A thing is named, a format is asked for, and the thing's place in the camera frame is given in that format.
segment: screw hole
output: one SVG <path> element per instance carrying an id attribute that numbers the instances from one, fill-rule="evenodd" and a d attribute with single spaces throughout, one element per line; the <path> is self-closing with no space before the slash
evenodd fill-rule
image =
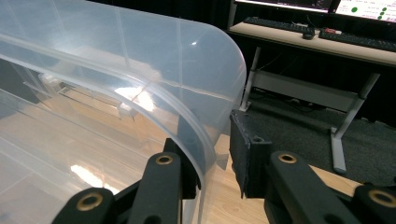
<path id="1" fill-rule="evenodd" d="M 85 212 L 99 206 L 102 203 L 103 196 L 98 192 L 91 192 L 84 195 L 77 203 L 77 210 Z"/>
<path id="2" fill-rule="evenodd" d="M 157 158 L 156 162 L 160 165 L 166 165 L 173 161 L 173 158 L 170 156 L 160 156 Z"/>
<path id="3" fill-rule="evenodd" d="M 374 202 L 388 208 L 396 208 L 396 197 L 379 189 L 369 191 L 369 197 Z"/>
<path id="4" fill-rule="evenodd" d="M 294 156 L 290 155 L 290 154 L 280 154 L 278 156 L 278 158 L 285 162 L 285 163 L 295 163 L 297 162 L 297 158 L 295 158 Z"/>

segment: clear plastic container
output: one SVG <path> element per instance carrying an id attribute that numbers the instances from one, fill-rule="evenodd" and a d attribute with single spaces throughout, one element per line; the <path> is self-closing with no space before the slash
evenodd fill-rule
<path id="1" fill-rule="evenodd" d="M 246 79 L 230 37 L 86 1 L 0 0 L 0 58 L 0 222 L 49 223 L 89 186 L 117 193 L 166 137 L 198 173 L 202 216 Z"/>

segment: dark carpet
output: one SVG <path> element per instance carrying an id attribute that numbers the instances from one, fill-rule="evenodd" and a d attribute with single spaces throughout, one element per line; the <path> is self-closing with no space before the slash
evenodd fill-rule
<path id="1" fill-rule="evenodd" d="M 247 111 L 276 150 L 298 153 L 309 164 L 334 173 L 330 128 L 345 113 L 262 92 L 253 92 Z M 343 138 L 346 178 L 378 186 L 396 181 L 396 130 L 380 122 L 354 119 Z"/>

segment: desk leg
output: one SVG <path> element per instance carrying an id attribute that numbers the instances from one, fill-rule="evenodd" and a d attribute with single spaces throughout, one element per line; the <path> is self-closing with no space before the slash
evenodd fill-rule
<path id="1" fill-rule="evenodd" d="M 253 84 L 254 75 L 256 74 L 256 71 L 257 71 L 256 70 L 257 61 L 260 58 L 261 51 L 262 51 L 262 48 L 259 48 L 259 47 L 256 48 L 256 53 L 254 54 L 253 64 L 251 65 L 250 72 L 248 74 L 247 85 L 245 87 L 244 97 L 242 99 L 241 107 L 239 107 L 239 110 L 244 111 L 244 112 L 246 112 L 250 106 L 250 102 L 248 102 L 248 96 L 250 95 L 250 90 L 251 90 L 251 86 Z"/>
<path id="2" fill-rule="evenodd" d="M 353 103 L 351 104 L 346 118 L 344 119 L 343 124 L 338 129 L 331 128 L 331 138 L 332 138 L 332 167 L 335 172 L 339 174 L 344 174 L 347 171 L 346 163 L 344 159 L 344 151 L 343 151 L 343 144 L 341 142 L 341 138 L 343 137 L 344 133 L 347 131 L 352 120 L 355 118 L 356 114 L 358 113 L 359 109 L 364 103 L 367 95 L 369 94 L 371 88 L 374 86 L 376 81 L 379 78 L 379 74 L 372 73 L 364 84 L 363 88 L 359 95 L 355 98 Z"/>
<path id="3" fill-rule="evenodd" d="M 233 19 L 235 18 L 236 12 L 236 4 L 233 0 L 230 1 L 230 11 L 228 12 L 228 23 L 227 23 L 227 30 L 230 30 L 230 27 L 233 26 Z"/>

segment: computer monitor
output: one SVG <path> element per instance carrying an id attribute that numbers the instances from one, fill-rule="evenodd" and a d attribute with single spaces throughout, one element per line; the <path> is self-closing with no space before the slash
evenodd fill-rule
<path id="1" fill-rule="evenodd" d="M 328 13 L 332 0 L 235 0 L 235 3 L 255 4 L 315 13 Z"/>
<path id="2" fill-rule="evenodd" d="M 335 0 L 335 15 L 394 22 L 396 24 L 396 0 Z"/>

